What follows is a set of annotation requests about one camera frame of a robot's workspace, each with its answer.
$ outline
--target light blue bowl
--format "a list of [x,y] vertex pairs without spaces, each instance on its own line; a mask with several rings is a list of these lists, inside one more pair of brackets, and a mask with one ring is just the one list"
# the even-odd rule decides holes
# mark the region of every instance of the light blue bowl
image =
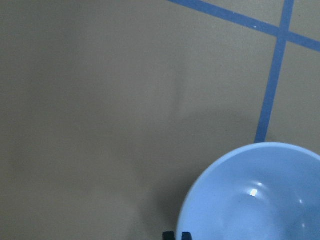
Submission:
[[189,191],[176,238],[320,240],[320,156],[285,143],[241,147]]

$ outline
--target black object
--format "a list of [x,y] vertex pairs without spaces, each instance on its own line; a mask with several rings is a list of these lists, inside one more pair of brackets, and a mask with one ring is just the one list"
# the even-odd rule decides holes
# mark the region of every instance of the black object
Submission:
[[[162,240],[176,240],[175,233],[173,231],[165,231],[162,234]],[[192,240],[190,232],[183,232],[181,240]]]

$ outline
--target blue tape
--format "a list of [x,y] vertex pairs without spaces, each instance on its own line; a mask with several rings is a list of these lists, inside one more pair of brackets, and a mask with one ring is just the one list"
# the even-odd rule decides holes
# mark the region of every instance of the blue tape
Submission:
[[287,35],[288,42],[303,46],[305,48],[320,52],[320,41],[313,40],[311,38],[301,36],[294,32],[289,32]]
[[294,0],[285,0],[280,27],[257,19],[241,15],[239,13],[203,2],[201,0],[168,0],[169,2],[182,5],[184,7],[277,37],[269,79],[264,95],[259,123],[255,135],[255,143],[264,142],[267,137],[270,118],[275,102],[281,67],[286,51],[287,41],[303,46],[305,48],[320,52],[320,41],[290,32],[290,23],[294,9]]
[[271,70],[268,84],[264,95],[258,128],[255,135],[255,143],[261,143],[266,140],[272,109],[275,102],[281,67],[286,51],[287,35],[289,33],[290,22],[294,9],[293,0],[285,0],[282,10],[282,17],[279,29],[279,35],[275,44]]
[[269,23],[259,21],[257,19],[241,15],[239,13],[212,5],[200,0],[168,0],[169,2],[182,5],[184,7],[208,14],[234,24],[263,32],[272,36],[278,36],[279,28]]

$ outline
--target bowl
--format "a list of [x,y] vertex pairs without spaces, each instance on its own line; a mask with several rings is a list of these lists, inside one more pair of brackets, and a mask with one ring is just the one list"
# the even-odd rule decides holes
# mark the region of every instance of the bowl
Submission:
[[265,142],[213,163],[183,203],[176,237],[193,240],[319,240],[320,156]]

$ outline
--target floor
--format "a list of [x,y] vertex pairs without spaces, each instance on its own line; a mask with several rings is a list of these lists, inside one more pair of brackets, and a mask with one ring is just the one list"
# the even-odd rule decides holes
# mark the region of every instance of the floor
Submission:
[[[274,35],[191,2],[1,3],[2,240],[174,231],[197,177],[255,142],[275,61],[266,141],[320,154],[319,51],[288,41],[275,60]],[[202,3],[281,26],[284,0]],[[289,31],[319,43],[319,10],[296,0]]]

